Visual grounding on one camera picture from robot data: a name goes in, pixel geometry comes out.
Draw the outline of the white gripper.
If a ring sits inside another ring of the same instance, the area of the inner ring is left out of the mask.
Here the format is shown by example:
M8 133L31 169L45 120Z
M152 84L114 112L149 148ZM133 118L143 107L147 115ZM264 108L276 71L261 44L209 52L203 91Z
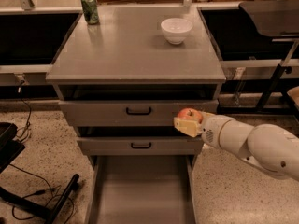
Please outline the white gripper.
M215 115L214 113L205 111L201 111L201 113L203 121L201 119L174 118L174 127L190 137L201 135L205 144L220 149L221 130L228 122L234 120L234 118Z

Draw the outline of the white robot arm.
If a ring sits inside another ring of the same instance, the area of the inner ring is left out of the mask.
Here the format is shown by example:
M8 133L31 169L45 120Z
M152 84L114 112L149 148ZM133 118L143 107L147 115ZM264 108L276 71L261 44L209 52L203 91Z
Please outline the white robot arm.
M174 127L205 144L225 150L276 179L299 180L299 138L272 124L248 125L234 118L192 108L174 117Z

